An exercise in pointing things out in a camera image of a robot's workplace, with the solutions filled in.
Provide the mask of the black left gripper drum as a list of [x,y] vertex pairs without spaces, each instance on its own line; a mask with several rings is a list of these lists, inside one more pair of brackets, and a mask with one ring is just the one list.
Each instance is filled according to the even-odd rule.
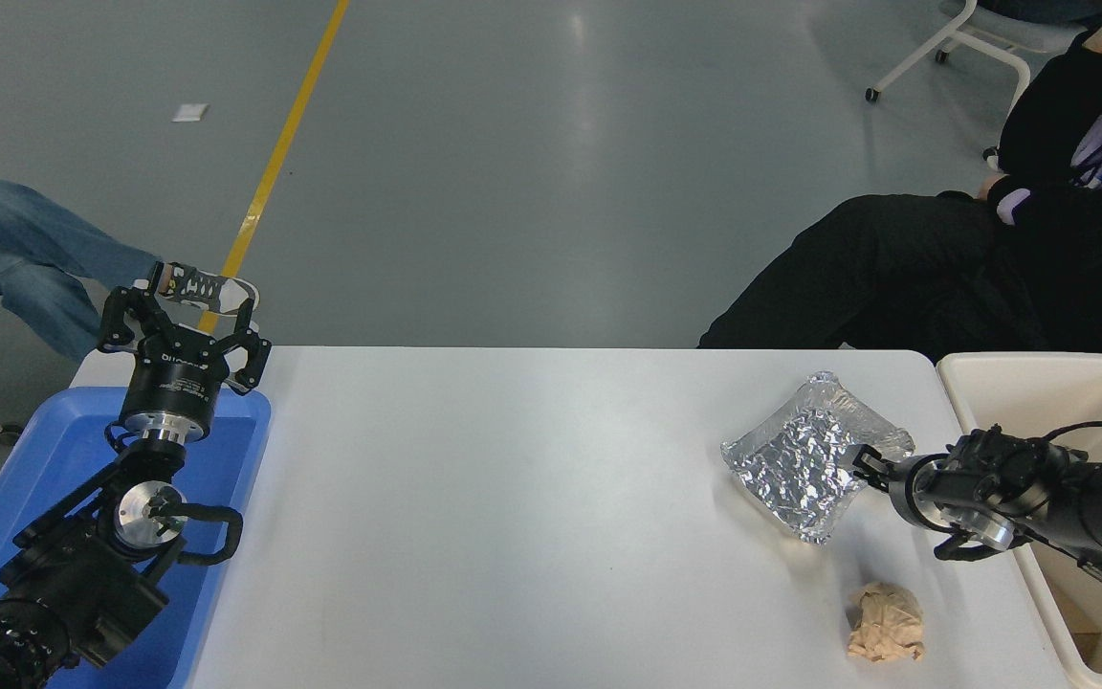
[[170,415],[209,424],[227,375],[226,354],[207,333],[183,325],[149,332],[137,344],[122,422]]

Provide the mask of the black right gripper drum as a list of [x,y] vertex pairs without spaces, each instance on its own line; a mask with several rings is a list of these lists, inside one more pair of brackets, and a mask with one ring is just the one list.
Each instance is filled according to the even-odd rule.
[[936,502],[927,497],[946,454],[905,457],[892,465],[893,510],[914,526],[936,532],[953,532],[951,523]]

